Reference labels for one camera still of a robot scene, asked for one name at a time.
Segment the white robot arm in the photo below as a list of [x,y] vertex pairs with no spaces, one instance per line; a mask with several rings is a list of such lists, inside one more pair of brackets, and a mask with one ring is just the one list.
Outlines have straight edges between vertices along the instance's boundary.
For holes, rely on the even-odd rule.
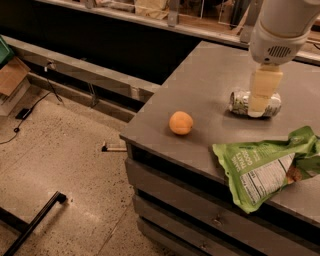
[[252,75],[249,116],[262,116],[281,80],[279,65],[296,56],[319,14],[320,0],[264,0],[249,47],[261,64]]

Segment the terrazzo floor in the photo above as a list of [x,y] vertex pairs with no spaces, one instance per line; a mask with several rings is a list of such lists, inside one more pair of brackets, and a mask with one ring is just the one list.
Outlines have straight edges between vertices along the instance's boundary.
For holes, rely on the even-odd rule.
[[[16,114],[47,91],[31,86],[9,117],[0,117],[0,142],[10,139]],[[137,228],[127,181],[126,152],[102,152],[104,141],[124,146],[126,122],[53,93],[34,108],[9,143],[0,145],[0,207],[30,222],[56,191],[55,204],[18,256],[170,255]],[[0,255],[19,233],[0,221]]]

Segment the can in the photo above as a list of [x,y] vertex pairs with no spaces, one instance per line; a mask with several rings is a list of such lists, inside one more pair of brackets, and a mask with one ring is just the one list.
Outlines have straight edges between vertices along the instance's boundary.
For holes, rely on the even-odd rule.
[[[238,115],[248,115],[249,91],[235,91],[231,93],[229,110]],[[263,117],[275,116],[280,112],[281,98],[278,93],[271,96],[269,105],[263,113]]]

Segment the drawer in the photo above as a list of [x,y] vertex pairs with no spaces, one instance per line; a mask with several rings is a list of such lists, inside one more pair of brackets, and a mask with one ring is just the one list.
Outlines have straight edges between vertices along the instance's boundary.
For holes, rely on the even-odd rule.
[[315,252],[319,252],[319,246],[263,220],[252,221],[236,214],[230,205],[167,174],[132,159],[126,160],[126,169],[129,183],[135,188],[264,254],[319,255]]
[[178,237],[171,235],[147,220],[139,218],[137,224],[138,229],[142,234],[159,242],[181,256],[208,256],[208,254],[202,253]]
[[133,203],[135,212],[141,217],[157,226],[161,226],[166,231],[180,237],[205,253],[216,256],[249,255],[207,231],[201,230],[201,228],[179,216],[161,209],[158,205],[153,204],[138,195],[133,197]]

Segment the orange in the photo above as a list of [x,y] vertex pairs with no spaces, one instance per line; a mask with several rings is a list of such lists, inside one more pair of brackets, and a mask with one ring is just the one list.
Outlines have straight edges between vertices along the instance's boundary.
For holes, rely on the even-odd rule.
[[183,111],[175,112],[169,120],[169,127],[172,132],[178,135],[188,134],[193,126],[192,117]]

